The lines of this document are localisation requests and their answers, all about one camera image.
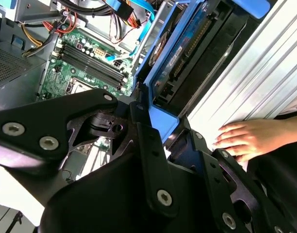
ventilation grille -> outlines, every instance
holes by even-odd
[[[17,77],[17,74],[24,69],[29,69],[31,66],[23,58],[18,58],[0,49],[0,82]]]

green circuit board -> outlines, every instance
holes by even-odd
[[[72,65],[59,59],[59,49],[64,43],[68,43],[80,50],[81,48],[87,48],[94,51],[94,59],[98,59],[109,67],[119,71],[123,70],[126,77],[121,90],[117,90],[116,87],[111,86],[101,80],[98,77],[91,76],[80,69],[73,67]],[[40,100],[47,100],[71,94],[70,88],[72,88],[72,81],[80,81],[81,83],[91,88],[103,88],[108,90],[114,96],[120,95],[129,96],[132,92],[133,78],[130,75],[131,60],[124,59],[120,61],[107,61],[105,55],[119,55],[119,52],[103,42],[97,41],[87,34],[75,29],[69,34],[65,34],[62,38],[58,38],[54,52],[49,59],[49,66],[45,78],[39,92]]]

human hand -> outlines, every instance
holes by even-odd
[[[287,127],[283,120],[250,120],[229,124],[219,129],[214,146],[248,161],[287,144]]]

silver screw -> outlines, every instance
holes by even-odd
[[[138,105],[137,105],[137,108],[138,108],[138,109],[141,109],[141,110],[144,110],[144,107],[143,107],[141,104],[138,104]]]
[[[109,101],[113,100],[112,96],[104,95],[104,97],[105,97],[106,100],[109,100]]]
[[[45,136],[40,139],[40,147],[44,150],[55,150],[59,146],[59,142],[56,138],[51,136]]]
[[[281,230],[281,228],[280,227],[275,227],[275,231],[276,231],[276,233],[283,233],[283,231]]]
[[[202,139],[202,136],[200,133],[196,133],[197,138]]]
[[[22,135],[26,130],[23,125],[16,122],[9,122],[3,125],[3,133],[9,136],[19,136]]]
[[[225,158],[228,158],[228,154],[225,151],[222,151],[222,154]]]
[[[232,230],[236,229],[236,222],[235,220],[232,218],[232,216],[228,213],[223,213],[222,215],[223,221],[224,223],[231,228]]]
[[[170,206],[172,204],[172,197],[166,190],[158,190],[157,199],[164,206]]]

finger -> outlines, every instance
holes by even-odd
[[[235,157],[237,162],[246,162],[249,161],[250,159],[253,159],[254,157],[256,157],[256,154],[244,154],[244,155],[238,155]]]
[[[234,147],[239,145],[247,145],[248,142],[244,135],[236,136],[236,137],[230,137],[223,139],[221,141],[215,142],[213,145],[217,148],[228,148],[228,147]]]
[[[225,149],[232,156],[238,156],[243,154],[251,154],[250,146],[248,145],[239,145],[234,147],[229,147]]]
[[[236,130],[236,129],[243,128],[245,126],[246,125],[245,125],[244,122],[232,123],[232,124],[228,124],[228,125],[225,125],[225,126],[221,127],[218,131],[220,133],[225,133],[225,132],[228,132],[230,130]]]
[[[219,137],[216,138],[216,141],[219,142],[219,141],[222,141],[227,138],[241,136],[241,135],[245,135],[245,134],[247,134],[247,131],[242,128],[236,129],[236,130],[231,130],[231,131],[222,133]]]

